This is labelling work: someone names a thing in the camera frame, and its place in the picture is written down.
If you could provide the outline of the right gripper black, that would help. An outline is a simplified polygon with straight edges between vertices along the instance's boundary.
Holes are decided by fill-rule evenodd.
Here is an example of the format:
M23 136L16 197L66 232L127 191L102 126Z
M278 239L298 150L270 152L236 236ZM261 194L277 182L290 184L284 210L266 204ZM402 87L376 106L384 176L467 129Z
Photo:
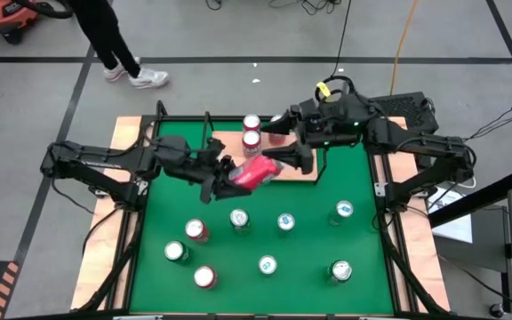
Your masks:
M291 105L288 112L263 125L261 130L267 133L294 132L300 144L265 149L262 155L300 169L302 174L310 174L314 164L311 148L327 148L330 144L324 132L326 124L314 100Z

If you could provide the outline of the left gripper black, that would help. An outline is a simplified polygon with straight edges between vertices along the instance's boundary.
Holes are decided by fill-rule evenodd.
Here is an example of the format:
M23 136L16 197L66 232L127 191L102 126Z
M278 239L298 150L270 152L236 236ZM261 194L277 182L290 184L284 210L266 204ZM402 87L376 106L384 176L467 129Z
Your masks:
M243 188L233 182L223 181L222 173L229 174L236 168L231 155L224 155L219 160L220 153L225 148L221 140L208 138L205 149L198 150L196 157L189 158L186 169L186 180L201 186L200 200L204 204L211 202L215 197L217 201L249 196L251 190Z

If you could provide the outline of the green Sprite soda can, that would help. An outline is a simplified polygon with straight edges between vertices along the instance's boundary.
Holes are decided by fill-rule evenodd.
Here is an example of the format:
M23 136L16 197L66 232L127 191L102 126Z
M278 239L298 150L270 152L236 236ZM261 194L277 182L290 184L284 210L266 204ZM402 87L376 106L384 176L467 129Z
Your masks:
M229 221L237 234L243 235L250 232L251 220L248 212L235 209L229 214Z
M191 251L187 245L181 241L171 241L164 248L164 255L168 261L186 265L191 259Z
M352 272L353 269L348 261L336 260L327 267L325 278L329 284L342 284L350 279Z

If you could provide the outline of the black perforated control box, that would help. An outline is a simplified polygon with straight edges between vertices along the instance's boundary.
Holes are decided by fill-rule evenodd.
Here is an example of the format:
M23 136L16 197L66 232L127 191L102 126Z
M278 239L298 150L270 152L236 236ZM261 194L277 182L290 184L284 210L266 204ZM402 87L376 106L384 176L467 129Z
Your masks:
M403 117L409 129L433 134L439 129L435 105L422 92L372 98L388 116Z

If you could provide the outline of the green table mat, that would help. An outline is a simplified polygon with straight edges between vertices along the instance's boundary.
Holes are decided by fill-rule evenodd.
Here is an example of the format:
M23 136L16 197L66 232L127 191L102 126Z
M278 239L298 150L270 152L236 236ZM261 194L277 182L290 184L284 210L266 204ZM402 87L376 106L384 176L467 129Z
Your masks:
M149 190L140 252L132 288L133 313L389 314L393 310L387 268L378 232L368 157L362 147L334 148L317 184L273 181L250 196L203 204L200 188L160 176ZM340 200L352 216L332 226L328 214ZM235 209L248 212L250 232L239 235L229 221ZM290 213L295 227L277 234L277 218ZM186 223L202 220L206 244L187 237ZM191 251L188 264L168 261L165 246L181 241ZM277 261L271 276L259 260ZM329 284L325 273L336 260L353 272L346 283ZM211 266L216 285L202 289L195 271Z

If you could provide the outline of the person's shoe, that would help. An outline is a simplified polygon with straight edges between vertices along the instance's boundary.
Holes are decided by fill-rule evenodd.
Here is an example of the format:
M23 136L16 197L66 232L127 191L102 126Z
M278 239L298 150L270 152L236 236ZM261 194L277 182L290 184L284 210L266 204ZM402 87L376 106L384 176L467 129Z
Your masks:
M129 76L130 83L137 89L159 88L169 80L169 74L165 71L155 71L150 68L141 68L136 76Z
M108 82L117 81L122 75L127 74L130 82L133 86L137 87L140 83L143 82L143 78L141 74L138 74L136 77L132 77L127 70L124 69L121 63L118 63L114 68L108 69L105 68L103 70L103 75Z

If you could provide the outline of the white paper sheet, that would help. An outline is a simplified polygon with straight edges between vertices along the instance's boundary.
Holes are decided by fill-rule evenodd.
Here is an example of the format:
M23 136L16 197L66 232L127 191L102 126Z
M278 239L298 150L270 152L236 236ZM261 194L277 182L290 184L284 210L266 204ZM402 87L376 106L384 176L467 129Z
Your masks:
M463 195L455 189L448 191L446 188L438 187L436 192L427 199L428 213L432 214L462 197ZM470 215L466 215L441 226L434 227L432 228L432 232L435 236L441 236L468 244L473 243Z

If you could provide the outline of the person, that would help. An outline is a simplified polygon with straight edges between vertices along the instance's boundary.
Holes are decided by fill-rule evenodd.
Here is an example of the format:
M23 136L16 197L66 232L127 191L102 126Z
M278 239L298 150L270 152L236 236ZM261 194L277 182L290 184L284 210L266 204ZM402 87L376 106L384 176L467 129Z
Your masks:
M67 0L104 69L121 63L131 76L144 68L123 39L117 16L108 0Z

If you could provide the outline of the black stand beam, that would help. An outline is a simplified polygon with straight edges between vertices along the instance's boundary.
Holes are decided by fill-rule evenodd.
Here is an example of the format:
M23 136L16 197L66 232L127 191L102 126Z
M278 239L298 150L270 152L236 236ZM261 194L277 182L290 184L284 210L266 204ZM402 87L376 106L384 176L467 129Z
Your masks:
M506 199L509 190L512 190L512 173L501 180L432 212L428 217L430 227L439 227L476 210L482 209L485 206Z

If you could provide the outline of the orange shop vacuum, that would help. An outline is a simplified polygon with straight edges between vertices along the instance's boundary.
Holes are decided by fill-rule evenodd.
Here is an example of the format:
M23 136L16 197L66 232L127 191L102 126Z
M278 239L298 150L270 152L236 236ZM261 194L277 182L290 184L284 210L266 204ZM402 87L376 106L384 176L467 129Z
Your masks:
M8 44L19 44L24 31L37 18L37 13L14 0L0 0L0 36Z

